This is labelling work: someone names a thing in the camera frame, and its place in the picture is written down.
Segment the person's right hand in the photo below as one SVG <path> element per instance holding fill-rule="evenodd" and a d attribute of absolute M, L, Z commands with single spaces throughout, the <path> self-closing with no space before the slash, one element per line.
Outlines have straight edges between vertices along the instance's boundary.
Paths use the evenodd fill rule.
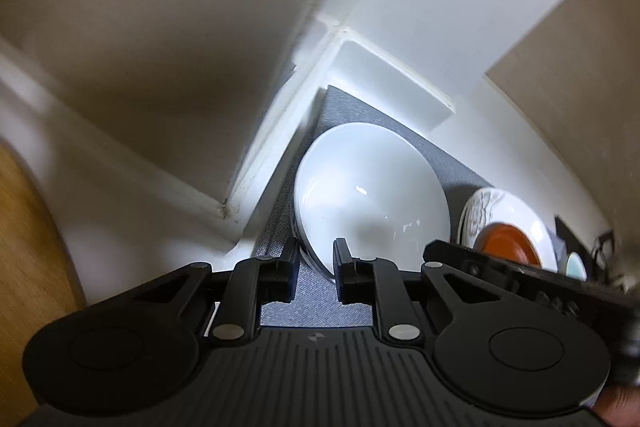
<path fill-rule="evenodd" d="M 640 388 L 611 387 L 603 389 L 592 408 L 613 427 L 640 426 Z"/>

